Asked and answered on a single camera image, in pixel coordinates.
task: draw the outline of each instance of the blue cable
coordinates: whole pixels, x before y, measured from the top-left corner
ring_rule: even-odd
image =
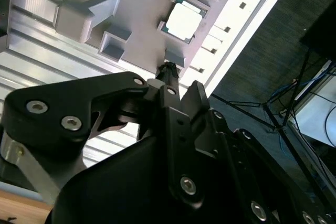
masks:
[[[280,134],[279,134],[279,143],[280,143],[280,148],[281,148],[282,152],[285,154],[285,156],[288,157],[288,158],[290,158],[290,159],[293,160],[293,161],[296,161],[293,157],[289,156],[289,155],[285,152],[285,150],[283,149],[283,146],[282,146],[282,137],[280,136]]]
[[[323,72],[320,76],[316,77],[315,79],[311,79],[309,81],[301,83],[300,86],[306,85],[306,84],[308,84],[309,82],[312,82],[312,81],[319,80],[323,76],[325,76],[326,74],[327,74],[327,71]],[[273,94],[271,95],[271,98],[269,100],[271,100],[276,94],[280,93],[282,90],[288,88],[289,86],[291,86],[291,84],[284,85],[284,86],[280,87],[279,89],[277,89],[276,91],[274,91]]]

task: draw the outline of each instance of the black monitor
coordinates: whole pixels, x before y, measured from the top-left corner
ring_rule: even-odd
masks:
[[[319,55],[336,62],[336,0],[309,28],[301,42]]]

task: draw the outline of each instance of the metal screw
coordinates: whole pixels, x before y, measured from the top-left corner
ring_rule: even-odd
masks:
[[[196,193],[195,183],[188,177],[182,177],[180,180],[182,189],[189,195],[194,195]]]
[[[315,224],[314,220],[306,212],[302,212],[302,216],[303,216],[304,220],[306,221],[306,223]]]
[[[82,122],[75,116],[66,116],[62,119],[62,126],[70,131],[77,131],[81,128]]]
[[[222,116],[218,111],[215,111],[214,114],[215,114],[215,116],[216,116],[217,118],[219,118],[219,119],[222,119],[222,118],[223,118],[223,116]]]
[[[251,209],[252,209],[252,212],[258,217],[259,220],[266,221],[266,219],[267,219],[266,213],[265,213],[264,209],[261,207],[261,205],[259,205],[255,201],[252,201],[251,202]]]
[[[48,106],[41,101],[30,101],[26,105],[27,110],[30,113],[42,114],[48,110]]]
[[[24,150],[23,150],[23,148],[19,147],[18,150],[17,150],[17,154],[18,154],[19,156],[22,156],[22,155],[24,154]]]
[[[245,131],[242,131],[242,134],[243,134],[243,136],[246,137],[247,139],[249,139],[249,140],[251,139],[251,138],[246,134]]]
[[[317,216],[317,219],[319,220],[320,224],[327,224],[327,222],[321,216]]]
[[[170,94],[176,94],[175,90],[173,90],[173,89],[171,89],[171,88],[167,88],[167,90],[168,90],[168,92],[169,92]]]
[[[143,85],[143,81],[137,78],[134,78],[134,82],[139,85]]]

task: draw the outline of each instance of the rectangular hole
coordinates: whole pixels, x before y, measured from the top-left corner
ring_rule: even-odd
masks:
[[[240,4],[239,8],[240,8],[240,9],[244,9],[245,6],[246,6],[246,3],[242,2],[242,3]]]
[[[202,43],[202,47],[207,49],[209,52],[211,52],[212,54],[214,54],[217,49],[220,47],[220,45],[222,44],[222,42],[211,36],[211,35],[208,35],[206,36],[205,40],[203,41]]]
[[[200,72],[200,73],[203,73],[204,72],[204,69],[203,68],[195,68],[193,66],[189,66],[191,69],[197,71],[197,72]]]
[[[224,32],[228,33],[231,30],[231,27],[225,27]]]

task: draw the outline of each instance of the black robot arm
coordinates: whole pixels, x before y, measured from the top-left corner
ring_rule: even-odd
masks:
[[[176,68],[16,90],[1,121],[2,176],[54,204],[46,223],[334,223],[251,133],[229,130],[195,81],[180,100]],[[137,142],[90,168],[90,138],[138,123]]]

